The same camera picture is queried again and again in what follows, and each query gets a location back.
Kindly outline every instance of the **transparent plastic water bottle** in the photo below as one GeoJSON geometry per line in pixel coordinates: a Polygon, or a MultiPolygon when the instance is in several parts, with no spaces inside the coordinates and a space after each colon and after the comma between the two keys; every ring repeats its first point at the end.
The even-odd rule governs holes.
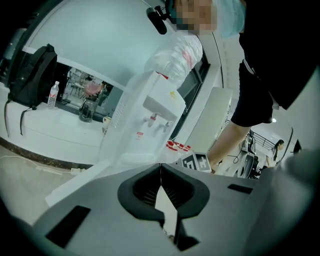
{"type": "Polygon", "coordinates": [[[202,56],[203,48],[199,38],[178,31],[148,59],[144,71],[154,70],[164,75],[178,89],[202,56]]]}
{"type": "Polygon", "coordinates": [[[53,110],[55,108],[58,92],[59,92],[59,82],[55,81],[54,86],[52,86],[52,88],[50,90],[50,95],[49,95],[49,99],[48,99],[48,109],[49,110],[53,110]]]}

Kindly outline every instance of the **gray floor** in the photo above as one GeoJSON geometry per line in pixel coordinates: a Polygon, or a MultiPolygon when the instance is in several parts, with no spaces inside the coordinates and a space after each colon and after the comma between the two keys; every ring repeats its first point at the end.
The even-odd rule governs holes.
{"type": "MultiPolygon", "coordinates": [[[[2,156],[17,156],[0,146],[2,156]]],[[[54,168],[59,171],[70,171],[54,168]]],[[[0,194],[9,212],[32,225],[49,207],[45,197],[52,190],[70,180],[69,173],[58,175],[36,169],[36,166],[21,158],[0,159],[0,194]]]]}

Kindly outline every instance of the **black shorts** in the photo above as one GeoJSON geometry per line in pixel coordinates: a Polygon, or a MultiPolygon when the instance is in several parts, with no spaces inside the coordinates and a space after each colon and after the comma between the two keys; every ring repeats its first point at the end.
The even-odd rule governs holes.
{"type": "Polygon", "coordinates": [[[240,96],[231,121],[241,127],[272,123],[274,104],[267,86],[249,73],[242,62],[239,67],[240,96]]]}

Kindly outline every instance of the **backpack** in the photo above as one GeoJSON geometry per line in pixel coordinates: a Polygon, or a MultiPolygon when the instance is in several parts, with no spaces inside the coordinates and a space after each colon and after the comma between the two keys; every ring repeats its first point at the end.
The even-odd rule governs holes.
{"type": "Polygon", "coordinates": [[[30,56],[23,68],[18,72],[14,83],[9,87],[8,100],[4,105],[4,123],[7,128],[7,104],[17,102],[29,107],[21,113],[20,133],[22,133],[22,122],[25,112],[36,110],[43,99],[49,95],[53,86],[53,78],[57,66],[57,54],[55,48],[47,44],[39,48],[30,56]]]}

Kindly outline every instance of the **black rectangular slot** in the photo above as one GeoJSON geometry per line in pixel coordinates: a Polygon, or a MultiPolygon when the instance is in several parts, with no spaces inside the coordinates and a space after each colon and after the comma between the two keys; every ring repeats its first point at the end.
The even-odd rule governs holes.
{"type": "Polygon", "coordinates": [[[45,237],[64,248],[91,209],[77,205],[45,237]]]}
{"type": "Polygon", "coordinates": [[[251,187],[240,186],[240,185],[236,185],[236,184],[231,184],[230,186],[228,186],[228,189],[243,192],[246,194],[250,194],[253,190],[253,188],[251,188],[251,187]]]}

